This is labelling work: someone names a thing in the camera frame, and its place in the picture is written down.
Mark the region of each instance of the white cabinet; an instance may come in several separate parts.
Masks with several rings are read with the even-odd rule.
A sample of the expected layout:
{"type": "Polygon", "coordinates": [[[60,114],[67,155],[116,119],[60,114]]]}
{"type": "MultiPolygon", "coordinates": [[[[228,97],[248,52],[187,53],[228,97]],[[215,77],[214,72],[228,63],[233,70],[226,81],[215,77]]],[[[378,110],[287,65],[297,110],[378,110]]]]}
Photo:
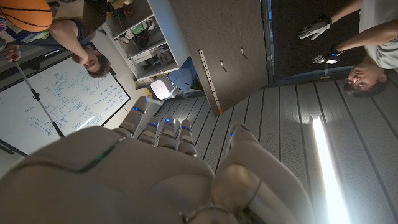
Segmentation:
{"type": "Polygon", "coordinates": [[[132,8],[135,13],[123,21],[123,28],[117,25],[113,18],[109,16],[103,28],[119,53],[123,56],[123,59],[129,65],[137,80],[168,73],[180,68],[190,56],[190,53],[169,0],[134,0],[132,8]],[[157,21],[159,30],[153,32],[145,47],[139,48],[134,42],[121,41],[121,36],[127,30],[132,29],[151,17],[154,17],[157,21]],[[136,64],[132,59],[139,54],[156,49],[157,47],[165,47],[166,45],[173,56],[173,61],[166,65],[155,64],[145,67],[141,64],[136,64]]]}

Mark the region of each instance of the cabinet door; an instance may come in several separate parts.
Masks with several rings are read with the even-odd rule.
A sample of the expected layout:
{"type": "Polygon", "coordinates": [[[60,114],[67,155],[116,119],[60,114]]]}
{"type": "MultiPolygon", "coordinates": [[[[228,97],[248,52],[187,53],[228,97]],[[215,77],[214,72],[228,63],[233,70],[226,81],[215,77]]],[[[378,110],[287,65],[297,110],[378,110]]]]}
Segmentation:
{"type": "Polygon", "coordinates": [[[221,111],[268,84],[260,1],[170,0],[170,3],[215,115],[219,115],[219,108],[199,50],[204,52],[221,111]]]}

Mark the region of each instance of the gray shirt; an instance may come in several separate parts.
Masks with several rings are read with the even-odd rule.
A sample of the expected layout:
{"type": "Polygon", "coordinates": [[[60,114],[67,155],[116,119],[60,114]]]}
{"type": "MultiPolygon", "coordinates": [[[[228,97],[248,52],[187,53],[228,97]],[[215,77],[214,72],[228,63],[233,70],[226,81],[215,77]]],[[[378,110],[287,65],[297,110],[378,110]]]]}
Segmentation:
{"type": "MultiPolygon", "coordinates": [[[[398,0],[362,0],[361,9],[359,33],[398,19],[398,0]]],[[[398,68],[398,37],[382,45],[364,47],[381,68],[398,68]]]]}

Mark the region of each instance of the white lamp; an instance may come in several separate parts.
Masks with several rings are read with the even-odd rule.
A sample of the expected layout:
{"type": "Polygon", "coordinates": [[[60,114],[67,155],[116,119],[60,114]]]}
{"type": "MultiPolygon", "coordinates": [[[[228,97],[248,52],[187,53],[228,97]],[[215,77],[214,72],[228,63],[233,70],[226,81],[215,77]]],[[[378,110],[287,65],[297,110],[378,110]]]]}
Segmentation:
{"type": "Polygon", "coordinates": [[[350,224],[347,206],[338,184],[336,170],[330,156],[321,117],[312,121],[313,132],[317,143],[318,157],[322,170],[323,186],[326,193],[326,204],[330,224],[350,224]]]}

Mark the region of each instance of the whiteboard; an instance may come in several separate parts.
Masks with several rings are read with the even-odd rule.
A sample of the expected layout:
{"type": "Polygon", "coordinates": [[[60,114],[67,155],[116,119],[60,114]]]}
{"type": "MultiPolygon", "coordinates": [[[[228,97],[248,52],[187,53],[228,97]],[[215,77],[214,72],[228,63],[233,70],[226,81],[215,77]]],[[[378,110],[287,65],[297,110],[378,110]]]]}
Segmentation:
{"type": "MultiPolygon", "coordinates": [[[[28,80],[65,136],[89,126],[104,125],[130,100],[112,75],[91,78],[71,58],[28,80]]],[[[0,139],[26,154],[60,139],[32,97],[25,81],[0,92],[0,139]]]]}

